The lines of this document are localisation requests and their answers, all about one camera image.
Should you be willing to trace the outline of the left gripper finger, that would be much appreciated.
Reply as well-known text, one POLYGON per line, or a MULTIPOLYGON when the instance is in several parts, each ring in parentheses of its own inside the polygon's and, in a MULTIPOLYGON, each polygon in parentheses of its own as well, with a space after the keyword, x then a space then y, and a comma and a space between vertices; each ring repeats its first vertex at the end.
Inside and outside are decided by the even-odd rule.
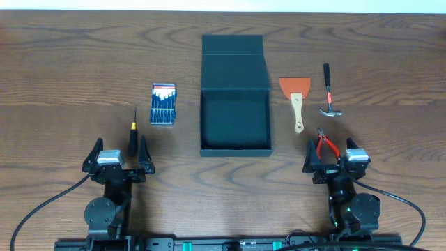
POLYGON ((155 165, 153 164, 153 160, 148 152, 146 138, 144 135, 141 136, 140 144, 139 144, 139 155, 138 155, 138 163, 141 168, 144 170, 145 174, 154 174, 155 173, 155 165))
POLYGON ((97 165, 97 159, 100 152, 103 150, 103 140, 98 138, 95 146, 92 148, 91 152, 87 155, 85 161, 82 163, 82 171, 89 173, 92 168, 97 165))

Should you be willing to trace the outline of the red handled pliers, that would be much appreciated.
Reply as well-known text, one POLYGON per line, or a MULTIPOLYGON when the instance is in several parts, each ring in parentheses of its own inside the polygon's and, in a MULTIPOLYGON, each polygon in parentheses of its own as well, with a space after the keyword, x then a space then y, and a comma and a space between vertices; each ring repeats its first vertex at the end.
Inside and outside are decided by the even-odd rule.
POLYGON ((323 144, 327 144, 328 147, 331 149, 331 151, 334 153, 334 156, 336 159, 340 158, 340 150, 337 148, 337 146, 328 139, 327 135, 324 133, 323 129, 321 127, 318 128, 318 140, 316 144, 316 154, 318 156, 318 159, 321 159, 321 148, 323 144))

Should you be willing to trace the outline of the small claw hammer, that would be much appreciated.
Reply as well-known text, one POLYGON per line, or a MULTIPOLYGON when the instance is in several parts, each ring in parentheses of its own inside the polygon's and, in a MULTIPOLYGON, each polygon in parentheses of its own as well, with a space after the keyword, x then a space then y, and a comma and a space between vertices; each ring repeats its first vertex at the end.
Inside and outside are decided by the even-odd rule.
POLYGON ((342 116, 342 112, 334 110, 332 107, 332 94, 331 94, 331 78, 330 78, 330 65, 328 63, 323 64, 323 73, 325 80, 325 88, 327 91, 328 108, 326 110, 319 109, 319 113, 328 117, 342 116))

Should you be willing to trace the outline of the blue precision screwdriver set case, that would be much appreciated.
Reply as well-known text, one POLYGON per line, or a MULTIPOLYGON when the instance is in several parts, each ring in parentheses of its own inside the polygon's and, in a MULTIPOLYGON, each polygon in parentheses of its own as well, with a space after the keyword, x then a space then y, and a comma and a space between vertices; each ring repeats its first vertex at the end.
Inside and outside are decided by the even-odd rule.
POLYGON ((176 118, 176 84, 153 83, 150 122, 153 125, 174 124, 176 118))

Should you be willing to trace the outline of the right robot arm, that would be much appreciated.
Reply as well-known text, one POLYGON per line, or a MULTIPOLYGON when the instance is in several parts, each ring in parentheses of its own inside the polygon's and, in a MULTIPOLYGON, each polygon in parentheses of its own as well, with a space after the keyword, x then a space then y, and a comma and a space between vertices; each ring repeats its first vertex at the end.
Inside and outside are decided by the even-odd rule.
POLYGON ((358 193, 354 186, 356 180, 365 176, 371 160, 351 138, 346 141, 346 154, 339 156, 336 163, 324 164, 314 141, 309 140, 302 168, 304 173, 314 175, 314 184, 328 187, 329 216, 335 226, 336 241, 349 236, 370 235, 379 228, 380 199, 369 193, 358 193))

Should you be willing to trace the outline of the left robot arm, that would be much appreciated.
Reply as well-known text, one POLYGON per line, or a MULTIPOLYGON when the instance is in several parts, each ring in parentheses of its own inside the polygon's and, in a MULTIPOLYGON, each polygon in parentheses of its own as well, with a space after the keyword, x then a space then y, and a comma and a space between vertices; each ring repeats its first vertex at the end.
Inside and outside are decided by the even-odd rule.
POLYGON ((84 219, 89 226, 87 250, 145 250, 145 241, 128 233, 132 201, 132 185, 146 181, 147 174, 155 173, 155 166, 141 136, 139 169, 125 169, 119 150, 104 150, 98 139, 86 157, 82 171, 92 181, 104 186, 104 194, 86 206, 84 219))

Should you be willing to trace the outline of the black yellow screwdriver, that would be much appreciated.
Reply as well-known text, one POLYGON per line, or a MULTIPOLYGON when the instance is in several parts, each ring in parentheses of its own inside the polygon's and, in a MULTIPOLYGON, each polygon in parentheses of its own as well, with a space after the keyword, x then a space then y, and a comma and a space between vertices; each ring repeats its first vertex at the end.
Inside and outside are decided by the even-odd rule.
POLYGON ((138 130, 137 130, 137 108, 133 110, 133 121, 130 129, 130 138, 128 144, 128 155, 135 157, 138 149, 138 130))

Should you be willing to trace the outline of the black open gift box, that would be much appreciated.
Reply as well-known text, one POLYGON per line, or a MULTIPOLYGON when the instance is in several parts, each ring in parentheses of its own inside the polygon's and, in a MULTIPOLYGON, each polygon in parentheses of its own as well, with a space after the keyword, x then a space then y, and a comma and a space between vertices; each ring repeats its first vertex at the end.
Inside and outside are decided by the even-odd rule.
POLYGON ((202 37, 200 154, 269 157, 270 80, 261 35, 202 37))

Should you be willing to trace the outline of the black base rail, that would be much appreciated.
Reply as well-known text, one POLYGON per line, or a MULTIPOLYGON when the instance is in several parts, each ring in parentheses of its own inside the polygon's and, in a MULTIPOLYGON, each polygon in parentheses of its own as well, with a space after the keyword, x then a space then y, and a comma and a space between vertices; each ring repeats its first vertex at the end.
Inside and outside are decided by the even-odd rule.
POLYGON ((362 241, 375 243, 389 243, 401 245, 399 236, 391 235, 359 235, 337 238, 334 234, 328 236, 310 236, 305 234, 292 235, 287 238, 140 238, 127 236, 122 239, 106 240, 87 238, 84 241, 60 240, 55 242, 56 251, 89 251, 89 250, 137 250, 137 251, 251 251, 251 250, 278 250, 291 245, 320 244, 338 240, 362 241))

